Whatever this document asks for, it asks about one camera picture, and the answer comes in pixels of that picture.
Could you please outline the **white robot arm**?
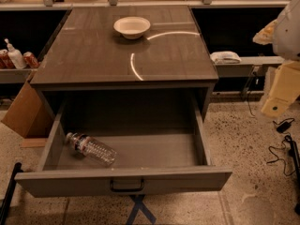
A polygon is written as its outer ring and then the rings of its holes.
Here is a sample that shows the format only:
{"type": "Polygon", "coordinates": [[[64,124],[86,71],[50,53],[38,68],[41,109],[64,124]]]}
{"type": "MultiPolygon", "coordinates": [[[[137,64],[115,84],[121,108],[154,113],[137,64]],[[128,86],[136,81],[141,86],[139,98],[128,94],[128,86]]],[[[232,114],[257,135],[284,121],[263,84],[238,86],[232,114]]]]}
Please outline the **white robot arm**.
{"type": "Polygon", "coordinates": [[[275,70],[261,109],[264,115],[278,117],[300,96],[300,0],[291,0],[252,40],[271,44],[274,54],[285,59],[275,70]]]}

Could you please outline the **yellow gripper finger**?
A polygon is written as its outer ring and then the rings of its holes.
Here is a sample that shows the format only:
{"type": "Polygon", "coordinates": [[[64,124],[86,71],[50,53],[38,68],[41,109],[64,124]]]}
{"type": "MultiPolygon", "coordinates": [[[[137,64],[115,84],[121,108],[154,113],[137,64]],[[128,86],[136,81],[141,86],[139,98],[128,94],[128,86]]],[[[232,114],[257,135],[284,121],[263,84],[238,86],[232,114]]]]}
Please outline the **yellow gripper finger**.
{"type": "Polygon", "coordinates": [[[286,61],[274,70],[274,77],[266,100],[262,105],[262,114],[279,117],[300,96],[300,62],[286,61]]]}

